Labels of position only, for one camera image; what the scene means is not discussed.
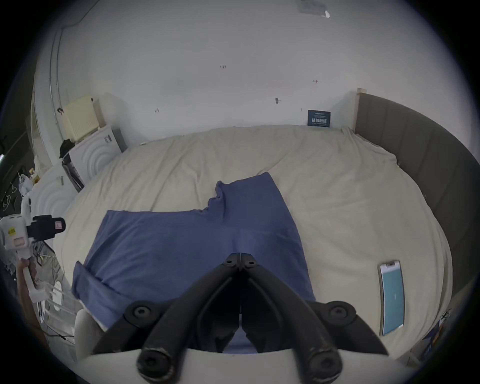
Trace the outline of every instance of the dark blue sign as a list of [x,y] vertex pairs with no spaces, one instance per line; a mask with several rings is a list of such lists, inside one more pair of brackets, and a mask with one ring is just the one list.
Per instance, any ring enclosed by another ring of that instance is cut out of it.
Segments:
[[330,127],[330,112],[308,111],[308,125],[316,127]]

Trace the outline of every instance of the wrinkled bedsheet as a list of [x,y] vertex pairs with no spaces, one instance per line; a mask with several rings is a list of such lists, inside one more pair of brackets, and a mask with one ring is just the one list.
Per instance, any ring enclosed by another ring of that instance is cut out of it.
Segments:
[[377,333],[378,265],[399,260],[405,325],[382,336],[392,358],[423,338],[451,296],[445,235],[396,158],[350,129],[224,128],[130,148],[86,185],[65,215],[54,250],[72,282],[107,210],[203,209],[218,180],[268,171],[300,234],[317,301],[343,300]]

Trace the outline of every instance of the blue towel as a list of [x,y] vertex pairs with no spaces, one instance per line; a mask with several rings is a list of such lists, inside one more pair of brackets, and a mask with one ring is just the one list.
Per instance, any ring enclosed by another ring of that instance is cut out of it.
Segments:
[[[177,298],[234,252],[315,300],[297,227],[269,173],[219,181],[203,210],[107,211],[85,264],[75,265],[72,292],[110,327],[132,302]],[[254,351],[247,344],[236,335],[228,352]]]

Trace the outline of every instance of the round bed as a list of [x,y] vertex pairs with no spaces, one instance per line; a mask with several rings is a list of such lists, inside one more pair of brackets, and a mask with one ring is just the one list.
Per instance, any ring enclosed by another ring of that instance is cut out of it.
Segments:
[[317,301],[351,303],[379,333],[378,265],[400,260],[405,325],[381,337],[398,358],[478,271],[479,168],[433,121],[359,94],[355,132],[224,128],[130,148],[75,198],[54,250],[72,282],[107,210],[203,209],[217,181],[267,171],[298,228]]

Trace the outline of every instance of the smartphone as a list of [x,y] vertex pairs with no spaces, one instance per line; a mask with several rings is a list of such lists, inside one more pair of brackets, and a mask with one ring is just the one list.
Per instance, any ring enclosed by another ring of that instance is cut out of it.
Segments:
[[386,335],[403,327],[405,317],[403,278],[398,260],[381,264],[379,270],[382,296],[380,332],[381,335]]

